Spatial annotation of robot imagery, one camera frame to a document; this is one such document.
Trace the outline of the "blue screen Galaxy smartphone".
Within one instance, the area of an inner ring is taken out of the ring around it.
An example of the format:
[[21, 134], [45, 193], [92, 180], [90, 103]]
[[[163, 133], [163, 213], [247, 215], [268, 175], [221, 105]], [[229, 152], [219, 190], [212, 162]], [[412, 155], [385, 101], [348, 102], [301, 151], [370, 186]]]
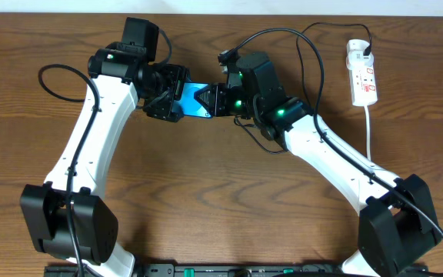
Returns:
[[172, 111], [183, 116], [211, 118], [212, 116], [196, 99], [195, 94], [206, 88], [208, 84], [186, 82], [179, 100], [174, 100]]

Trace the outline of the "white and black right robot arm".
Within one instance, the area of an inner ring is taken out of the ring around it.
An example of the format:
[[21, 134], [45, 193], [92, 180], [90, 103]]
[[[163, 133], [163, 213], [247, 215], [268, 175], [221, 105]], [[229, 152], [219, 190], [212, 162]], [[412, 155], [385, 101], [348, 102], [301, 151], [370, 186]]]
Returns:
[[441, 241], [428, 185], [402, 179], [339, 138], [301, 99], [286, 95], [264, 52], [220, 56], [228, 77], [194, 94], [212, 116], [253, 118], [269, 141], [323, 175], [358, 213], [358, 250], [342, 265], [354, 275], [399, 276]]

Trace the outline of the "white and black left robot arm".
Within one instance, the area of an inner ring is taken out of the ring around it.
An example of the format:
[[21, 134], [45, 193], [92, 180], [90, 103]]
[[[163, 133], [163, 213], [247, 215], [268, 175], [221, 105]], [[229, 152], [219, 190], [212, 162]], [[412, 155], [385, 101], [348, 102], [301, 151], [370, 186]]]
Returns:
[[173, 112], [189, 73], [155, 62], [155, 46], [114, 42], [88, 60], [86, 98], [68, 143], [42, 185], [26, 185], [20, 206], [38, 252], [74, 262], [78, 275], [130, 276], [135, 257], [118, 244], [118, 220], [105, 204], [108, 169], [138, 101], [153, 118]]

